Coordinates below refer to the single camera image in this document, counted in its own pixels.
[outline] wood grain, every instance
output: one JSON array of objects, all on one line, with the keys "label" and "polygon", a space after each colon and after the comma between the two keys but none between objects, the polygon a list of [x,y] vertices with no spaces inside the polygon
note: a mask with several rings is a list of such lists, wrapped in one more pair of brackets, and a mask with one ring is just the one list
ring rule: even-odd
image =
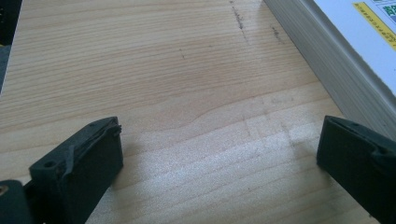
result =
[{"label": "wood grain", "polygon": [[88,223],[376,223],[316,166],[327,114],[260,0],[25,0],[0,179],[118,116],[125,166]]}]

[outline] wooden surface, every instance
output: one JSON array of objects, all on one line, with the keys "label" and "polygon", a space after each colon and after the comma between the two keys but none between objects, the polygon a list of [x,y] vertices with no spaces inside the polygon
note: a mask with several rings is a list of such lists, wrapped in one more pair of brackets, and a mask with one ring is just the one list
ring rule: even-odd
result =
[{"label": "wooden surface", "polygon": [[88,223],[376,223],[316,166],[326,114],[260,0],[25,0],[0,179],[118,116],[125,166]]}]

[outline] stack of paper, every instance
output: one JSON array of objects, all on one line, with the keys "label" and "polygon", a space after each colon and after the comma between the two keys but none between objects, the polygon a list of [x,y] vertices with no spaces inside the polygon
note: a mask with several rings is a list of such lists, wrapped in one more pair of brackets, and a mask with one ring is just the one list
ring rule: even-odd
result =
[{"label": "stack of paper", "polygon": [[396,1],[264,1],[344,115],[396,140]]}]

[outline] scratch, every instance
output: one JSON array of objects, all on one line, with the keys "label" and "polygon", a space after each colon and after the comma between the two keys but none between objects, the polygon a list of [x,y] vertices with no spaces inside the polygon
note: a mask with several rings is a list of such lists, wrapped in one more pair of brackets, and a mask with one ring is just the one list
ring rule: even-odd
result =
[{"label": "scratch", "polygon": [[250,128],[248,127],[247,118],[245,117],[245,115],[243,116],[243,120],[244,120],[245,128],[246,128],[246,130],[247,130],[247,136],[248,136],[248,137],[252,137]]},{"label": "scratch", "polygon": [[186,58],[184,57],[183,51],[182,51],[181,49],[179,49],[179,51],[180,51],[181,57],[182,57],[183,59],[186,59]]},{"label": "scratch", "polygon": [[295,144],[294,144],[294,142],[292,141],[292,138],[291,138],[291,136],[290,136],[290,132],[289,132],[289,130],[288,130],[288,127],[286,127],[286,124],[283,123],[283,122],[281,122],[280,126],[282,127],[282,131],[285,133],[286,137],[288,138],[288,141],[289,141],[289,143],[290,143],[290,146],[291,146],[292,148],[295,148]]},{"label": "scratch", "polygon": [[280,38],[280,36],[279,36],[279,31],[275,28],[275,26],[274,26],[274,25],[271,25],[271,28],[273,29],[274,36],[275,36],[275,38],[277,39],[277,41],[278,41],[279,43],[281,43],[281,44],[285,44],[285,42],[283,42],[282,38]]},{"label": "scratch", "polygon": [[233,1],[230,1],[230,4],[233,8],[233,14],[235,15],[236,21],[238,22],[238,27],[242,32],[242,35],[244,36],[245,41],[248,43],[248,38],[245,35],[245,31],[244,31],[244,23],[242,23],[243,21],[243,17],[241,17],[241,15],[238,13],[238,10],[235,8],[235,6],[233,5]]}]

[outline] clamp jaw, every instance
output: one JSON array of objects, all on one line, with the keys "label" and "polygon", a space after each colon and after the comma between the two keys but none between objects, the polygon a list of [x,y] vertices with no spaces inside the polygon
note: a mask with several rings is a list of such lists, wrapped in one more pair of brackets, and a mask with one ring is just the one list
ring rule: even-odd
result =
[{"label": "clamp jaw", "polygon": [[327,116],[318,165],[371,216],[396,223],[396,143],[346,119]]},{"label": "clamp jaw", "polygon": [[122,168],[116,117],[88,124],[30,168],[0,181],[0,223],[85,223]]}]

